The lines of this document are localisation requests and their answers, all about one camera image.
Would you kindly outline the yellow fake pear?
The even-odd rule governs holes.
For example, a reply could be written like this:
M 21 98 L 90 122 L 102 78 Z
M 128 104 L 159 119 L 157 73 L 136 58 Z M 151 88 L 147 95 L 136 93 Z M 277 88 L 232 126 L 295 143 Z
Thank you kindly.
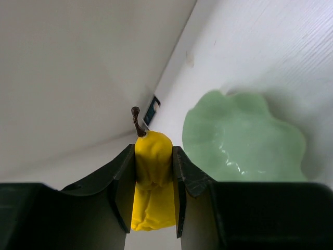
M 138 124 L 140 108 L 132 107 L 137 131 L 135 143 L 136 186 L 131 229 L 153 231 L 175 222 L 172 172 L 172 142 L 160 132 L 146 131 Z

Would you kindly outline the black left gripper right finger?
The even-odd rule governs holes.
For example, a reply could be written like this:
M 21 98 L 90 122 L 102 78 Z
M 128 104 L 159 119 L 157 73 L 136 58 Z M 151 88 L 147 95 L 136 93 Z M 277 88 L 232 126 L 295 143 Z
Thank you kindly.
M 308 182 L 218 182 L 173 147 L 182 249 L 332 249 L 332 190 Z

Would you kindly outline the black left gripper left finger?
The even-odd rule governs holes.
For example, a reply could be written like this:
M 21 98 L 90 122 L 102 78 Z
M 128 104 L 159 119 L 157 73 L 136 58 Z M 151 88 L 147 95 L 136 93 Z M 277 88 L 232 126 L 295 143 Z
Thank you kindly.
M 134 145 L 62 190 L 1 184 L 1 249 L 124 249 L 135 189 Z

